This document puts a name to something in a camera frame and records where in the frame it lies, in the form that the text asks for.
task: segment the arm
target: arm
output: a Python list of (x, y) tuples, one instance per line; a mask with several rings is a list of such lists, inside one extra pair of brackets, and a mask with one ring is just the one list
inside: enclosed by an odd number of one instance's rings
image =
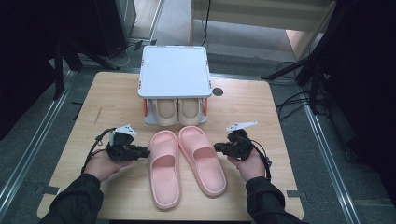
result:
[(94, 223), (102, 207), (99, 180), (83, 174), (60, 193), (39, 223)]
[(233, 157), (227, 159), (247, 182), (247, 211), (256, 223), (303, 223), (285, 211), (285, 197), (265, 179), (264, 164), (256, 150), (252, 150), (244, 161)]
[(256, 223), (303, 223), (285, 211), (282, 192), (264, 177), (250, 179), (247, 184), (247, 211)]
[(112, 161), (105, 151), (94, 154), (84, 174), (55, 198), (39, 223), (95, 223), (104, 198), (101, 182), (130, 164)]

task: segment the wooden table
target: wooden table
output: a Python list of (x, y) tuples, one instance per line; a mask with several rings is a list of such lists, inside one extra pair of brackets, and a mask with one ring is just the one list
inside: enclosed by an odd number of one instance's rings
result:
[[(163, 129), (175, 133), (181, 126), (149, 126), (144, 121), (143, 99), (137, 94), (139, 75), (101, 72), (96, 75), (76, 124), (55, 169), (50, 186), (65, 189), (80, 173), (94, 139), (104, 129), (131, 124), (137, 131), (133, 144), (147, 147), (151, 137)], [(273, 165), (273, 181), (286, 196), (297, 190), (283, 135), (277, 119), (273, 97), (264, 81), (211, 78), (212, 88), (221, 88), (223, 95), (208, 98), (207, 122), (199, 125), (213, 143), (227, 142), (225, 128), (235, 122), (257, 120), (246, 128), (249, 137), (265, 148)], [(218, 153), (227, 179), (227, 189), (216, 199), (207, 198), (199, 189), (192, 170), (180, 153), (181, 201), (169, 211), (158, 210), (151, 197), (146, 159), (135, 161), (102, 183), (105, 200), (98, 218), (134, 220), (251, 220), (246, 210), (245, 182)], [(47, 214), (54, 195), (44, 195), (37, 214)], [(286, 196), (286, 210), (304, 216), (300, 198)]]

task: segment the pink slipper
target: pink slipper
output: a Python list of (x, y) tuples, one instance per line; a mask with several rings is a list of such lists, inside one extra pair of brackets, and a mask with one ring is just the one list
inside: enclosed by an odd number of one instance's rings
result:
[(149, 180), (154, 203), (160, 209), (174, 207), (180, 202), (177, 137), (170, 131), (160, 131), (152, 137), (148, 150)]
[(194, 172), (201, 190), (208, 196), (220, 196), (226, 180), (213, 144), (204, 131), (187, 126), (178, 133), (178, 144)]

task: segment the aluminum rail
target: aluminum rail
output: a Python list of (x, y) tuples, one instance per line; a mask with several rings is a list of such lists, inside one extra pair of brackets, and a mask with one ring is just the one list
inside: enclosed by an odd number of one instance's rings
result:
[(327, 143), (326, 137), (320, 127), (320, 123), (318, 118), (313, 114), (309, 105), (305, 107), (305, 113), (308, 116), (309, 123), (311, 124), (312, 131), (318, 141), (318, 146), (320, 152), (322, 154), (323, 160), (326, 164), (327, 170), (330, 175), (330, 179), (332, 180), (332, 185), (334, 186), (335, 193), (337, 194), (338, 201), (341, 204), (341, 208), (343, 209), (344, 215), (346, 216), (346, 221), (349, 224), (360, 224), (361, 220), (359, 219), (359, 215), (355, 209), (355, 205), (349, 195), (349, 191), (347, 186), (341, 176), (338, 167), (335, 163), (334, 157), (332, 156), (332, 151)]
[(27, 172), (29, 171), (30, 166), (35, 160), (35, 156), (37, 155), (44, 139), (46, 138), (53, 121), (55, 121), (62, 105), (64, 104), (64, 99), (69, 93), (71, 83), (76, 73), (76, 71), (69, 71), (65, 76), (64, 91), (61, 93), (58, 100), (53, 101), (50, 105), (49, 110), (41, 121), (40, 126), (37, 128), (35, 135), (30, 141), (28, 147), (24, 150), (20, 161), (18, 162), (17, 166), (9, 177), (7, 183), (2, 187), (0, 192), (0, 223), (6, 215), (9, 205), (14, 199), (14, 196), (16, 195), (19, 187), (21, 186), (21, 183), (25, 178)]

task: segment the slipper strap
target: slipper strap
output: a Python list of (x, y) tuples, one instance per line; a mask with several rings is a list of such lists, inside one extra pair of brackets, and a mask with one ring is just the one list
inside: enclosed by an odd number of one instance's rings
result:
[(149, 146), (150, 154), (149, 159), (150, 162), (154, 162), (163, 156), (173, 156), (175, 159), (177, 158), (178, 145), (176, 139), (169, 139), (163, 141), (161, 143), (156, 143)]
[(206, 134), (194, 134), (194, 135), (187, 135), (181, 138), (181, 143), (183, 147), (190, 153), (192, 156), (194, 152), (201, 148), (213, 148), (212, 143), (207, 138)]

